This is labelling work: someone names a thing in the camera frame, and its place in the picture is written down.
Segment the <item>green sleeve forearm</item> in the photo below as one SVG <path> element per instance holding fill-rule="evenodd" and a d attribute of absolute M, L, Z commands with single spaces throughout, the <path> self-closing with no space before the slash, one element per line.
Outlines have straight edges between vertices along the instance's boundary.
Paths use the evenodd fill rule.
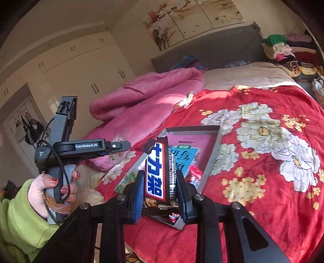
<path fill-rule="evenodd" d="M 1 200 L 1 262 L 32 262 L 58 229 L 31 206 L 33 182 L 26 181 L 15 198 Z"/>

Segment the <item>left hand red nails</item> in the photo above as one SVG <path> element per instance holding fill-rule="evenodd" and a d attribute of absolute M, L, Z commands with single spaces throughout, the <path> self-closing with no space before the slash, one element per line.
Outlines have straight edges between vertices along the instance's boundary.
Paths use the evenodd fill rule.
<path fill-rule="evenodd" d="M 70 185 L 64 185 L 60 189 L 60 193 L 63 197 L 68 197 L 68 206 L 70 203 L 75 202 L 77 187 L 74 181 L 80 178 L 80 173 L 77 170 L 72 171 L 72 183 Z M 30 185 L 28 190 L 28 201 L 33 210 L 43 219 L 47 219 L 48 211 L 46 208 L 46 194 L 49 189 L 54 189 L 58 186 L 59 180 L 42 173 L 39 175 Z"/>

